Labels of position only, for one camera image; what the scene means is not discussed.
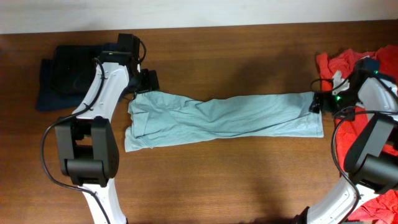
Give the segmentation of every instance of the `dark blue cloth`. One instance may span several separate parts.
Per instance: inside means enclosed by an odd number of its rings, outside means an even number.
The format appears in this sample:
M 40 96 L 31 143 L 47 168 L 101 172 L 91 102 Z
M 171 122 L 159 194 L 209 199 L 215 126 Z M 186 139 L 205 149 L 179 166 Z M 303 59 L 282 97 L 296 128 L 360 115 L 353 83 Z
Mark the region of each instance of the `dark blue cloth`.
M 60 45 L 56 51 L 62 47 L 72 47 L 66 45 Z M 102 51 L 114 51 L 116 50 L 116 44 L 105 44 L 105 45 L 94 45 L 84 46 L 90 47 L 90 50 L 95 52 L 98 56 Z M 39 97 L 36 102 L 36 110 L 38 111 L 53 111 L 66 108 L 77 107 L 84 99 L 86 93 L 80 95 L 65 95 L 55 91 L 50 86 L 50 78 L 52 76 L 53 60 L 43 59 L 40 68 L 40 90 Z

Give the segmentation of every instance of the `crumpled red cloth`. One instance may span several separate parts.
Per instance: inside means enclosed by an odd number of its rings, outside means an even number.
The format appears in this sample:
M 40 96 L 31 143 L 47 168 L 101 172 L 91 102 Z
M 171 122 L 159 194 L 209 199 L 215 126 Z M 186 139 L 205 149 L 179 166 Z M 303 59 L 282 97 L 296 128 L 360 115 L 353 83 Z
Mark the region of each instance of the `crumpled red cloth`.
M 342 77 L 346 78 L 354 70 L 355 62 L 363 57 L 371 57 L 380 61 L 379 71 L 390 75 L 398 80 L 398 46 L 388 45 L 377 52 L 357 53 L 352 49 L 345 50 L 338 57 L 330 59 L 326 53 L 317 56 L 317 64 L 320 68 L 321 78 L 332 78 L 337 70 L 341 71 Z M 322 90 L 331 90 L 332 85 L 322 82 Z M 338 159 L 343 166 L 344 159 L 357 136 L 368 123 L 366 114 L 357 115 L 355 121 L 345 122 L 341 125 L 336 135 L 336 147 Z M 398 156 L 398 151 L 391 146 L 384 146 L 384 152 Z M 398 224 L 398 191 L 390 190 L 384 195 L 368 201 L 352 213 L 348 220 L 372 221 L 376 224 L 396 223 Z

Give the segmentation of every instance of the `cloth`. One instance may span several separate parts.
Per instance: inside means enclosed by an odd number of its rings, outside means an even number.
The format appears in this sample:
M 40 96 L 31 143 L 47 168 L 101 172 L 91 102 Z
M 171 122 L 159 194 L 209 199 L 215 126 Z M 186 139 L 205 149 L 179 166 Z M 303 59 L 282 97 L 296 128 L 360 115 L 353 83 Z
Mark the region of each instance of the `cloth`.
M 337 58 L 328 59 L 326 53 L 317 56 L 317 64 L 320 68 L 321 78 L 332 78 L 333 74 L 338 70 L 341 71 L 342 77 L 346 78 L 354 70 L 355 62 L 363 57 L 371 57 L 380 61 L 381 73 L 390 75 L 398 80 L 398 46 L 388 45 L 379 49 L 377 52 L 357 53 L 348 49 L 340 54 Z M 332 85 L 328 82 L 322 83 L 322 90 L 331 90 Z M 338 159 L 341 167 L 344 169 L 344 159 L 355 141 L 357 136 L 368 123 L 366 114 L 355 117 L 353 122 L 345 122 L 341 125 L 336 135 L 336 148 Z M 384 152 L 398 156 L 398 151 L 391 146 L 384 146 Z M 398 224 L 398 197 L 397 192 L 391 190 L 388 193 L 378 196 L 374 200 L 365 203 L 361 208 L 357 209 L 350 215 L 349 220 L 378 220 L 377 224 L 396 223 Z
M 55 51 L 62 47 L 71 47 L 69 45 L 60 45 Z M 99 55 L 103 50 L 116 50 L 116 44 L 104 44 L 89 47 L 93 55 Z M 50 79 L 53 72 L 53 60 L 43 59 L 40 67 L 40 90 L 37 97 L 36 110 L 37 111 L 53 111 L 79 106 L 83 101 L 86 93 L 82 94 L 61 94 L 55 91 L 50 84 Z
M 323 137 L 321 114 L 308 111 L 313 93 L 236 96 L 207 102 L 158 91 L 130 102 L 126 152 L 216 138 Z

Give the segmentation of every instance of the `towel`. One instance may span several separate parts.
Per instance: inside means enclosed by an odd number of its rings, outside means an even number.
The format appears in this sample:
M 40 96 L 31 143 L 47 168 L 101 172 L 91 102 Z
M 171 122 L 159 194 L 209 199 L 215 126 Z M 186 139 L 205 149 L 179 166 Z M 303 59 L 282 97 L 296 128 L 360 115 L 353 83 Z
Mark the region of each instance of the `towel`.
M 235 96 L 207 102 L 158 91 L 130 102 L 126 152 L 243 136 L 323 137 L 313 93 Z
M 342 73 L 342 77 L 346 78 L 354 70 L 355 62 L 363 57 L 371 57 L 379 60 L 379 71 L 383 74 L 391 75 L 398 80 L 398 47 L 393 45 L 383 47 L 377 52 L 357 53 L 354 50 L 348 49 L 337 58 L 331 60 L 328 59 L 326 53 L 320 54 L 317 56 L 320 76 L 321 78 L 332 78 L 333 74 L 339 70 Z M 330 83 L 322 83 L 322 90 L 331 90 L 331 88 Z M 367 115 L 362 114 L 357 115 L 354 122 L 345 122 L 341 125 L 336 136 L 336 148 L 342 168 L 348 149 L 367 123 Z M 398 151 L 391 146 L 384 146 L 383 151 L 398 156 Z M 398 224 L 398 192 L 390 190 L 386 194 L 368 201 L 352 213 L 348 220 L 377 220 L 377 224 Z

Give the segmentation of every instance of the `red cloth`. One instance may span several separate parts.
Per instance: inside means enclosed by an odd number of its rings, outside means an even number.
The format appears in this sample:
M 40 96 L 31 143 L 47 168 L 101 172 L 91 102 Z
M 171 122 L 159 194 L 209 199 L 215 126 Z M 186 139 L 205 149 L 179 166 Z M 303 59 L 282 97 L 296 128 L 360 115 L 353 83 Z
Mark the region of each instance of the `red cloth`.
M 379 60 L 379 71 L 398 80 L 398 46 L 393 45 L 383 47 L 377 52 L 366 53 L 357 53 L 348 49 L 337 58 L 333 58 L 331 60 L 328 59 L 328 55 L 326 53 L 320 54 L 317 56 L 317 63 L 320 67 L 320 76 L 321 78 L 332 78 L 335 72 L 340 70 L 343 78 L 346 78 L 353 71 L 355 62 L 365 56 Z M 322 82 L 322 90 L 331 89 L 332 85 L 330 83 Z M 344 159 L 349 147 L 351 147 L 352 143 L 367 123 L 367 115 L 361 114 L 355 117 L 355 121 L 345 122 L 341 125 L 338 134 L 336 135 L 337 153 L 341 166 L 344 164 Z M 391 146 L 385 146 L 383 151 L 398 156 L 398 151 L 394 150 Z M 361 221 L 378 220 L 376 222 L 377 224 L 398 224 L 398 191 L 395 192 L 390 190 L 386 194 L 368 201 L 351 214 L 348 219 Z

